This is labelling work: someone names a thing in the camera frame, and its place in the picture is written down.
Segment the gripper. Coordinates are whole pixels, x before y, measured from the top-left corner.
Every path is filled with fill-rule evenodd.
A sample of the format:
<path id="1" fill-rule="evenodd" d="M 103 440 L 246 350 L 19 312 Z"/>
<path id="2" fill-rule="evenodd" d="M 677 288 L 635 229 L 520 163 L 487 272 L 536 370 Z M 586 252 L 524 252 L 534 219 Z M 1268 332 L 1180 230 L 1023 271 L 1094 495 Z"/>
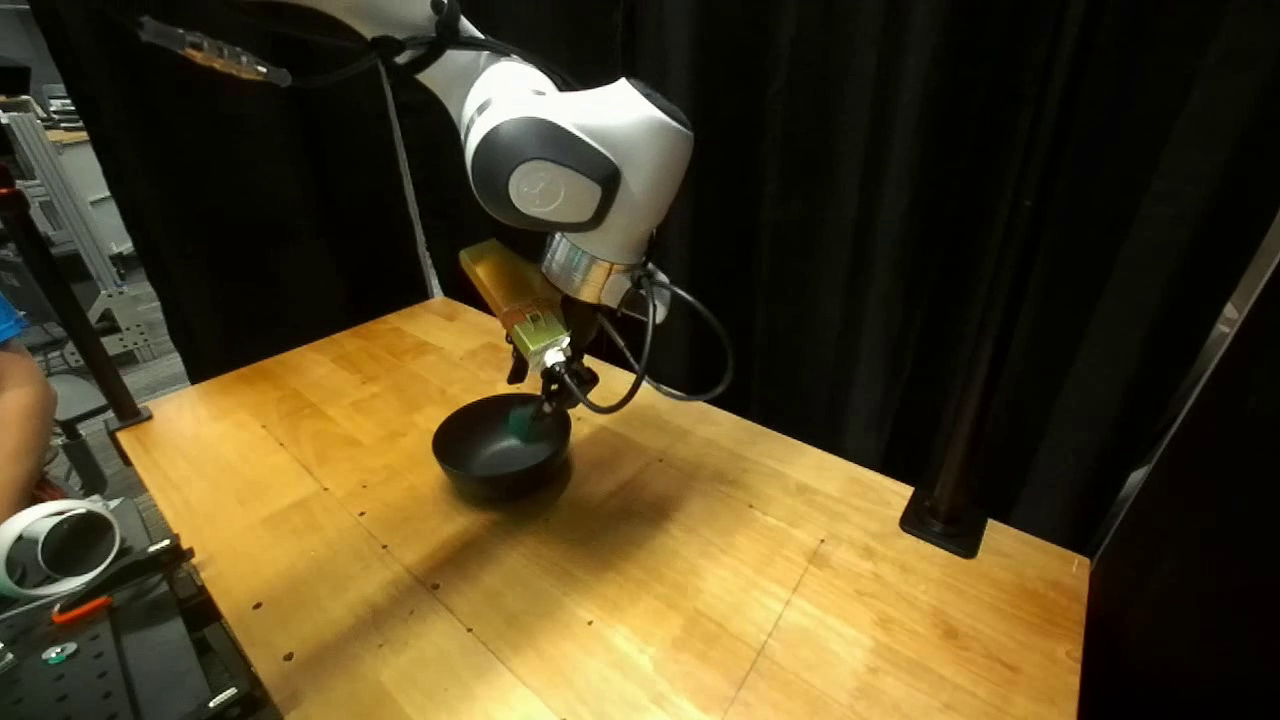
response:
<path id="1" fill-rule="evenodd" d="M 559 297 L 559 314 L 570 333 L 570 346 L 576 354 L 585 354 L 600 333 L 600 311 L 602 307 L 595 304 L 588 304 L 572 296 Z M 509 346 L 509 360 L 506 384 L 521 386 L 529 378 L 529 360 L 515 345 Z M 540 379 L 538 405 L 540 416 L 568 413 L 579 406 L 579 392 L 573 386 L 568 366 L 545 366 L 541 369 Z"/>

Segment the person's forearm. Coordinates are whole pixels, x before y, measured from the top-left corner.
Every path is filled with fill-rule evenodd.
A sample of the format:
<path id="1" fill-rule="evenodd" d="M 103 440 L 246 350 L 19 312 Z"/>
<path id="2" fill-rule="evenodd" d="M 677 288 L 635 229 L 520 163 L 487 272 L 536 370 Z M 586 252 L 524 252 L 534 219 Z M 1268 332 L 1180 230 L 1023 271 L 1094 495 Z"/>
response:
<path id="1" fill-rule="evenodd" d="M 17 338 L 0 342 L 0 521 L 38 497 L 56 405 L 28 348 Z"/>

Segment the black bowl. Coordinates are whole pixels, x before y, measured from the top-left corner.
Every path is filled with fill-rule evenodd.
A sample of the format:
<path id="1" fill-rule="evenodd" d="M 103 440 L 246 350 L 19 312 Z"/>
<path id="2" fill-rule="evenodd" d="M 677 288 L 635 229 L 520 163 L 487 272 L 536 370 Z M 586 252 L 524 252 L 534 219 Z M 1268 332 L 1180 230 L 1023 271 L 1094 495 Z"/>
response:
<path id="1" fill-rule="evenodd" d="M 480 503 L 513 502 L 567 478 L 571 415 L 539 416 L 532 441 L 521 443 L 507 433 L 506 419 L 522 397 L 540 398 L 525 392 L 477 398 L 435 429 L 431 454 L 457 495 Z"/>

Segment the black curtain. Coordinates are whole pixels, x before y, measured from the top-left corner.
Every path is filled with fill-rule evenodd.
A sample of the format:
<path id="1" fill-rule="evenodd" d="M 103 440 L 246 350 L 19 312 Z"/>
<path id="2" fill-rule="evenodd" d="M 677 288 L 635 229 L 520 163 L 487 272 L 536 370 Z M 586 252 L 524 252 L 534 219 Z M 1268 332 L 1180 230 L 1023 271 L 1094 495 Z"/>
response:
<path id="1" fill-rule="evenodd" d="M 1280 210 L 1280 0 L 460 0 L 589 87 L 690 119 L 655 263 L 724 323 L 719 405 L 1087 551 Z M 375 68 L 279 88 L 142 42 L 150 15 L 302 76 L 367 46 L 255 0 L 29 0 L 188 375 L 430 295 L 466 245 L 451 118 Z"/>

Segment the black pole with base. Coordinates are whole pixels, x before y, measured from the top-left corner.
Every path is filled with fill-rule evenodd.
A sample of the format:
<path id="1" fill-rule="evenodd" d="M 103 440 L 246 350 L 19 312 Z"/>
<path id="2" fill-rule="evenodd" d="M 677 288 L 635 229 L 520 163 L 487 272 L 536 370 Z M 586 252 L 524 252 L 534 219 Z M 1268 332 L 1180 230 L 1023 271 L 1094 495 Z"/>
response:
<path id="1" fill-rule="evenodd" d="M 965 560 L 977 557 L 988 521 L 972 501 L 968 464 L 984 402 L 997 328 L 998 310 L 989 304 L 978 316 L 961 393 L 951 411 L 952 424 L 933 484 L 915 488 L 899 519 L 902 533 Z"/>

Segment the stand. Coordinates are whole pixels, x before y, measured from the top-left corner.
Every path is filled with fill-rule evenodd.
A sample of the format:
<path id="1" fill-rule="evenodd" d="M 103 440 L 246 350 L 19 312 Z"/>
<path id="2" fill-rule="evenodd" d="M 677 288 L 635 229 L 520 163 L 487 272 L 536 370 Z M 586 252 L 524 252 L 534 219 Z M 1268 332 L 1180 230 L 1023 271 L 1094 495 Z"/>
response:
<path id="1" fill-rule="evenodd" d="M 52 251 L 38 232 L 27 197 L 13 184 L 0 184 L 0 224 L 17 246 L 35 283 L 50 304 L 58 323 L 79 352 L 113 415 L 108 430 L 138 425 L 152 419 L 140 404 L 108 355 L 93 324 L 63 277 Z"/>

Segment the black perforated plate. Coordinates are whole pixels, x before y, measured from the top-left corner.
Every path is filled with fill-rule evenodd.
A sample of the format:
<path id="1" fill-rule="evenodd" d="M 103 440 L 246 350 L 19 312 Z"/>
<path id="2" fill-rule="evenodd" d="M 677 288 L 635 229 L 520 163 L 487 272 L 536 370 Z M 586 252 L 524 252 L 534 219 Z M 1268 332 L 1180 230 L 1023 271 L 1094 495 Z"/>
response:
<path id="1" fill-rule="evenodd" d="M 110 601 L 65 625 L 0 602 L 0 720 L 279 720 L 192 568 Z"/>

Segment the hand controller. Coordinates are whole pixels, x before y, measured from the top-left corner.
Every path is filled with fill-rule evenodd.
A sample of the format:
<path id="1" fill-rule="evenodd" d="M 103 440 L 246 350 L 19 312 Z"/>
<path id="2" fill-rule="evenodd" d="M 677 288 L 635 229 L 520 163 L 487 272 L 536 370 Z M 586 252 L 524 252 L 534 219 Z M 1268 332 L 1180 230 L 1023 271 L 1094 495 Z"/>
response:
<path id="1" fill-rule="evenodd" d="M 67 528 L 87 530 L 70 550 L 70 559 L 58 561 L 56 541 L 70 537 Z M 38 565 L 54 575 L 54 582 L 26 588 L 8 570 L 10 552 L 18 541 L 36 542 Z M 122 550 L 123 534 L 110 503 L 101 500 L 63 498 L 32 505 L 0 523 L 0 597 L 45 600 L 64 596 L 87 585 L 105 573 Z"/>

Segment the black partition panel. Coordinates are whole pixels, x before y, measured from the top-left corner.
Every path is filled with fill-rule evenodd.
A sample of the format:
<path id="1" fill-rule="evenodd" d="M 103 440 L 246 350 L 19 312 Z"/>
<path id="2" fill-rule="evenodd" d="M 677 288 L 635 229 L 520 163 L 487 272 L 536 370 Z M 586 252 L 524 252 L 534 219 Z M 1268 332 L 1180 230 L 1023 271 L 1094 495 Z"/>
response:
<path id="1" fill-rule="evenodd" d="M 1091 573 L 1079 720 L 1280 720 L 1280 211 Z"/>

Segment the aluminium frame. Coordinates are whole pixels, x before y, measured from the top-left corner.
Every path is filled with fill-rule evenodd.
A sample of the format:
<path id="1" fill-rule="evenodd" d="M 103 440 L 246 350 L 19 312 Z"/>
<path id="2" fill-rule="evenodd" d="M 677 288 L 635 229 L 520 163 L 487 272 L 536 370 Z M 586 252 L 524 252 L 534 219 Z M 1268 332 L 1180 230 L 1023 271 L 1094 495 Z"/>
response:
<path id="1" fill-rule="evenodd" d="M 72 249 L 97 287 L 86 311 L 111 355 L 148 356 L 154 337 L 146 281 L 129 279 L 120 264 L 133 252 L 92 143 L 83 131 L 47 129 L 35 113 L 0 109 L 0 129 L 19 165 L 19 188 L 33 204 L 55 250 Z"/>

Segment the orange handled clamp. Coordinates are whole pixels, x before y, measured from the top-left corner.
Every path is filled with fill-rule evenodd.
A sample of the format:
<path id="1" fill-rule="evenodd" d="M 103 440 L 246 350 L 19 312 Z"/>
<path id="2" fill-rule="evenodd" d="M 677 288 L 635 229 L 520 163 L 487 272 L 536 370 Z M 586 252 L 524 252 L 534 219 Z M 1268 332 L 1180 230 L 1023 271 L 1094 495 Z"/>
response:
<path id="1" fill-rule="evenodd" d="M 114 598 L 110 594 L 101 594 L 91 600 L 63 601 L 52 606 L 50 621 L 55 626 L 73 626 L 106 612 L 113 605 Z"/>

